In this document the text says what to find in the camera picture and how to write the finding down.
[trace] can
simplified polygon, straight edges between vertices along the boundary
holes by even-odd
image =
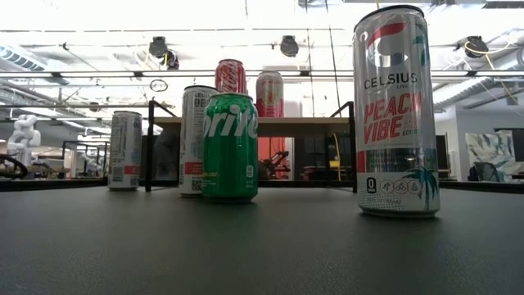
[[[284,116],[284,81],[280,73],[260,73],[256,80],[256,110],[260,117]]]
[[[250,202],[258,193],[258,113],[244,94],[214,95],[204,119],[202,193],[215,202]]]
[[[440,209],[427,24],[390,6],[355,26],[357,191],[364,213],[431,217]]]
[[[219,61],[215,70],[215,87],[220,93],[247,94],[246,70],[242,62],[233,59]]]
[[[178,173],[178,190],[182,197],[202,195],[204,115],[210,97],[218,93],[215,88],[201,85],[184,89]]]
[[[111,148],[107,187],[134,190],[140,183],[142,115],[115,111],[111,121]]]

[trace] desk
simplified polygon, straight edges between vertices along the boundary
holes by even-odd
[[[523,294],[524,197],[441,190],[432,220],[327,188],[0,193],[0,294]]]

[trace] red can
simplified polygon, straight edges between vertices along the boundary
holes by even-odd
[[[215,70],[215,88],[221,93],[247,94],[246,70],[242,62],[233,59],[219,61]]]
[[[259,117],[284,116],[284,82],[280,73],[260,73],[256,80],[256,110]]]

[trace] celsius can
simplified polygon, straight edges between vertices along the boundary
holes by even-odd
[[[256,110],[260,117],[284,116],[284,83],[280,73],[260,73],[256,80]]]
[[[202,194],[204,116],[210,97],[218,93],[215,88],[200,85],[184,89],[178,173],[178,190],[182,197],[198,197]]]
[[[142,115],[115,111],[111,122],[111,148],[107,187],[110,190],[134,190],[140,182]]]
[[[431,217],[440,209],[427,24],[390,6],[355,26],[357,188],[364,213]]]

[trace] sprite logo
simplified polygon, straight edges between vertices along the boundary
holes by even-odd
[[[237,128],[234,130],[234,133],[231,134],[233,123],[237,121],[239,116],[240,121],[237,123]],[[217,127],[219,127],[219,123],[222,120],[224,120],[225,123],[222,130],[217,132]],[[256,138],[256,129],[258,125],[259,121],[257,117],[253,116],[250,110],[241,113],[238,105],[231,105],[229,106],[229,112],[227,113],[217,113],[213,115],[213,118],[210,118],[209,116],[204,118],[204,137],[213,137],[216,134],[218,136],[242,136],[247,126],[247,135],[251,138]]]

